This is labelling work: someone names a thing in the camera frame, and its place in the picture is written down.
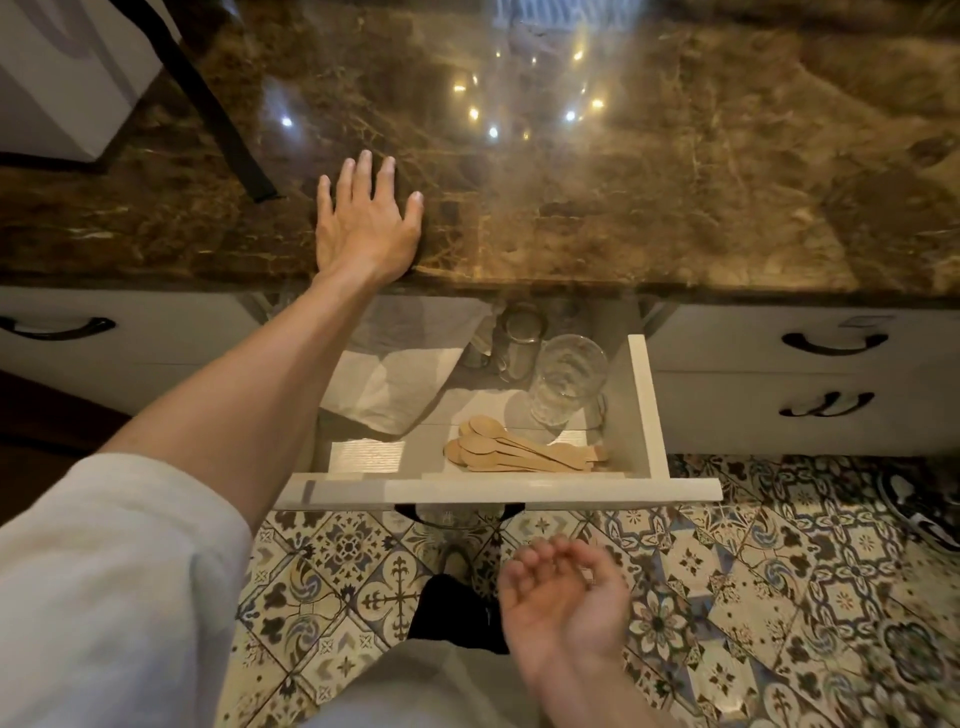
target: white drawer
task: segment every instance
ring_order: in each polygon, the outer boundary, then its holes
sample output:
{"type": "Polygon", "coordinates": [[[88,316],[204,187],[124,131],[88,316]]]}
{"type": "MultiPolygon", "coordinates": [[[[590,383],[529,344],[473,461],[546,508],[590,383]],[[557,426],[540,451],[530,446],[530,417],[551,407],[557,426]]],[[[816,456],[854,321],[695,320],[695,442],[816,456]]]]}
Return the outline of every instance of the white drawer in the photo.
{"type": "Polygon", "coordinates": [[[649,348],[657,372],[910,370],[960,352],[960,312],[681,305],[649,348]]]}
{"type": "Polygon", "coordinates": [[[666,450],[710,454],[948,452],[960,448],[960,393],[951,379],[948,370],[917,376],[654,373],[666,450]],[[840,397],[823,416],[780,413],[808,413],[829,393],[840,397]],[[841,414],[858,397],[861,406],[841,414]]]}
{"type": "Polygon", "coordinates": [[[610,473],[468,473],[444,460],[457,424],[486,414],[540,442],[558,433],[529,417],[525,392],[502,388],[446,389],[420,424],[385,441],[360,425],[321,416],[313,473],[294,473],[276,507],[363,510],[398,504],[442,505],[455,511],[525,503],[528,508],[638,508],[682,500],[718,500],[715,478],[670,478],[660,434],[646,341],[635,302],[596,302],[594,338],[611,361],[605,416],[578,414],[559,439],[602,442],[610,473]]]}
{"type": "Polygon", "coordinates": [[[15,321],[16,330],[83,330],[93,319],[115,326],[66,341],[37,341],[0,330],[0,369],[14,360],[47,357],[205,364],[257,329],[262,317],[256,314],[246,297],[230,294],[3,287],[0,318],[15,321]]]}

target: brown marble countertop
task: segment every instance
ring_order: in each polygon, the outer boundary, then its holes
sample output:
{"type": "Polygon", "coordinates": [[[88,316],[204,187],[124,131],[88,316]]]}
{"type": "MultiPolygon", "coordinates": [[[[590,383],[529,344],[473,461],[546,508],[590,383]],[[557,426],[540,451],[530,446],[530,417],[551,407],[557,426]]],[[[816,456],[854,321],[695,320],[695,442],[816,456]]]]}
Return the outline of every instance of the brown marble countertop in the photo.
{"type": "Polygon", "coordinates": [[[0,167],[0,284],[305,281],[316,179],[369,147],[427,200],[398,290],[960,307],[956,9],[875,0],[800,31],[698,4],[579,24],[558,8],[580,0],[177,12],[282,199],[245,196],[161,76],[105,170],[0,167]],[[890,9],[924,34],[891,34],[890,9]]]}

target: shirt sleeve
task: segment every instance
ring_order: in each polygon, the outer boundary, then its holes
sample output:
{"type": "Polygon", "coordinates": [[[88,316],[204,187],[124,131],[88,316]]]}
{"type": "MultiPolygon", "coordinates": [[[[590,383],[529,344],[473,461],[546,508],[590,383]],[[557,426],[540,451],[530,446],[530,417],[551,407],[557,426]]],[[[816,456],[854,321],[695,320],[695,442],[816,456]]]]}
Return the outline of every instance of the shirt sleeve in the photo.
{"type": "Polygon", "coordinates": [[[0,727],[210,725],[250,548],[176,468],[77,463],[0,528],[0,727]]]}

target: hand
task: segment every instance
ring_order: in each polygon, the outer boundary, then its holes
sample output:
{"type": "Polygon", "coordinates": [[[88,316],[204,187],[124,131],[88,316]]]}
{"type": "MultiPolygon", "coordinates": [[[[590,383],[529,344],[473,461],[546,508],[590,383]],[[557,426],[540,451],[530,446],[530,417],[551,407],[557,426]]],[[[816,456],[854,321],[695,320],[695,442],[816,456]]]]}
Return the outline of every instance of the hand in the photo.
{"type": "Polygon", "coordinates": [[[413,262],[420,239],[423,195],[407,199],[404,216],[394,199],[396,161],[387,157],[376,176],[371,198],[373,155],[344,161],[337,182],[337,206],[330,199],[330,178],[320,177],[317,189],[317,264],[321,271],[346,266],[379,288],[402,276],[413,262]]]}
{"type": "Polygon", "coordinates": [[[504,565],[499,595],[507,645],[547,713],[595,675],[623,673],[630,590],[603,548],[537,539],[504,565]]]}

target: drinking glass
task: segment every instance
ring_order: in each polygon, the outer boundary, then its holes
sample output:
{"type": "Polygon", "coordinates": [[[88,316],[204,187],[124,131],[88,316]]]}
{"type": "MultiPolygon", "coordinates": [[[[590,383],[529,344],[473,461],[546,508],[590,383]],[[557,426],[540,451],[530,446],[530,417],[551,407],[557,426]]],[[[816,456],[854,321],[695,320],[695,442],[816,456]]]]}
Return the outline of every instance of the drinking glass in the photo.
{"type": "Polygon", "coordinates": [[[607,380],[607,357],[586,336],[564,334],[543,344],[530,385],[530,413],[545,427],[559,427],[593,401],[607,380]]]}

